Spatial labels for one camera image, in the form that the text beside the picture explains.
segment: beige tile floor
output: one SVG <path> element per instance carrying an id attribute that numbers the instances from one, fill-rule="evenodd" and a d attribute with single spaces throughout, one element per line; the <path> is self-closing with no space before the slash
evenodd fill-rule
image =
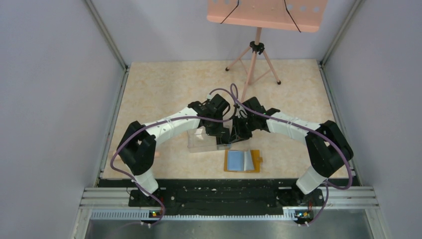
<path id="1" fill-rule="evenodd" d="M 113 171 L 109 161 L 127 126 L 137 120 L 152 122 L 183 109 L 192 101 L 204 101 L 215 88 L 231 83 L 243 90 L 246 74 L 240 63 L 229 72 L 228 61 L 133 63 L 124 90 L 114 135 L 103 178 L 125 178 Z M 273 60 L 282 81 L 277 85 L 271 73 L 248 88 L 246 99 L 256 96 L 265 108 L 277 108 L 291 116 L 313 122 L 333 120 L 325 88 L 316 60 Z M 268 65 L 258 60 L 255 75 L 265 72 Z M 219 93 L 230 101 L 226 93 Z M 224 151 L 190 153 L 187 133 L 160 145 L 156 151 L 153 172 L 156 178 L 296 178 L 310 166 L 306 146 L 287 136 L 255 131 L 249 141 L 233 148 L 259 149 L 263 157 L 260 173 L 223 171 Z M 115 165 L 128 171 L 121 160 Z M 333 177 L 345 178 L 345 168 Z"/>

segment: music stand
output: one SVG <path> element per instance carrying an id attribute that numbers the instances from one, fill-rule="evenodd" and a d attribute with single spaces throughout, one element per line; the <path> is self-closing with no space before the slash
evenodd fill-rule
<path id="1" fill-rule="evenodd" d="M 322 21 L 322 15 L 328 0 L 286 0 L 287 9 L 297 24 L 286 11 L 284 0 L 208 0 L 207 19 L 211 22 L 246 25 L 256 27 L 255 41 L 251 41 L 249 46 L 234 60 L 226 71 L 238 61 L 240 61 L 247 72 L 245 86 L 243 88 L 241 102 L 244 101 L 248 85 L 257 82 L 264 75 L 273 72 L 277 84 L 281 84 L 280 79 L 271 64 L 270 58 L 265 51 L 264 44 L 260 42 L 262 28 L 275 28 L 283 30 L 294 30 L 298 28 L 302 32 L 316 32 Z M 252 59 L 249 70 L 243 64 L 241 58 L 252 49 Z M 264 54 L 270 67 L 263 75 L 251 82 L 257 54 Z"/>

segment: clear plastic box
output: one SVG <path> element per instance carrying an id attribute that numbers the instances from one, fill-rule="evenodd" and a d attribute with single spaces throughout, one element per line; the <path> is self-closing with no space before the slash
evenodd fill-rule
<path id="1" fill-rule="evenodd" d="M 216 138 L 208 136 L 204 127 L 188 130 L 188 149 L 191 153 L 226 150 L 230 147 L 230 144 L 217 144 Z"/>

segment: gray wall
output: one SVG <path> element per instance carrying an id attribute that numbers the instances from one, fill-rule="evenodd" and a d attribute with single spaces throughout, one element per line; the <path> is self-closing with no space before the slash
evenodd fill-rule
<path id="1" fill-rule="evenodd" d="M 422 1 L 366 1 L 327 65 L 361 180 L 394 238 L 420 238 Z"/>
<path id="2" fill-rule="evenodd" d="M 68 238 L 122 76 L 81 0 L 0 3 L 0 238 Z"/>
<path id="3" fill-rule="evenodd" d="M 253 27 L 207 21 L 207 0 L 93 2 L 128 63 L 234 59 L 255 37 Z M 329 0 L 316 33 L 264 29 L 268 55 L 321 59 L 353 3 Z"/>

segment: metal floor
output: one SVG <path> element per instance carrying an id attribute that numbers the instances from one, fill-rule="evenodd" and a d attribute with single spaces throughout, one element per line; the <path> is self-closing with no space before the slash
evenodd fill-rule
<path id="1" fill-rule="evenodd" d="M 128 221 L 93 220 L 85 239 L 371 239 L 364 210 L 326 210 L 311 227 L 290 221 L 163 221 L 148 229 Z"/>

